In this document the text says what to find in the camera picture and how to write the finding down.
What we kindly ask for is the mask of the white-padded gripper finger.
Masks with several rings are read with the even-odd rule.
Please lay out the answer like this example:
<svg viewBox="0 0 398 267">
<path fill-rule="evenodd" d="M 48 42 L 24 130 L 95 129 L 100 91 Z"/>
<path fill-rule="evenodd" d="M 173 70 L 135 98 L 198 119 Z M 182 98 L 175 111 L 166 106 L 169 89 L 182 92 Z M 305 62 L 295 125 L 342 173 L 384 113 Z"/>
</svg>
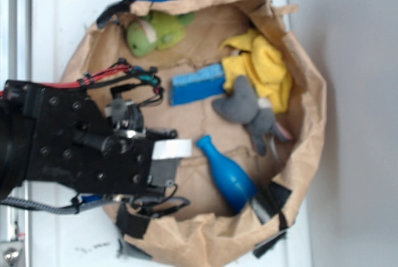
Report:
<svg viewBox="0 0 398 267">
<path fill-rule="evenodd" d="M 191 139 L 165 139 L 155 142 L 152 159 L 186 158 L 191 155 Z"/>
</svg>

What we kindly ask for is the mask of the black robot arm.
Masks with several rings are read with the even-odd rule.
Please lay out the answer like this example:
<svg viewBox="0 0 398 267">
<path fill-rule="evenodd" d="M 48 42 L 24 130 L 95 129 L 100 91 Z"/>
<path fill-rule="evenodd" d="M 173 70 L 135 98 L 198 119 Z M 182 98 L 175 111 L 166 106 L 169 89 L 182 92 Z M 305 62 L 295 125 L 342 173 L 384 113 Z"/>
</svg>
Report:
<svg viewBox="0 0 398 267">
<path fill-rule="evenodd" d="M 137 199 L 174 185 L 192 142 L 175 131 L 118 129 L 83 92 L 9 80 L 1 97 L 1 198 L 25 181 Z"/>
</svg>

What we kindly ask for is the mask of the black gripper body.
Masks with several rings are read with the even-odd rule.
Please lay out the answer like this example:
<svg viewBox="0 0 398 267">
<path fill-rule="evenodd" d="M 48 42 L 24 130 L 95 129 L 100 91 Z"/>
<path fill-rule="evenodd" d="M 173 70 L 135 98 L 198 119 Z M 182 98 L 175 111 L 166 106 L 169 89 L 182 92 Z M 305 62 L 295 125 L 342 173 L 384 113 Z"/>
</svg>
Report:
<svg viewBox="0 0 398 267">
<path fill-rule="evenodd" d="M 152 159 L 160 133 L 115 130 L 84 92 L 9 80 L 2 94 L 2 194 L 25 181 L 79 194 L 162 195 L 174 159 Z"/>
</svg>

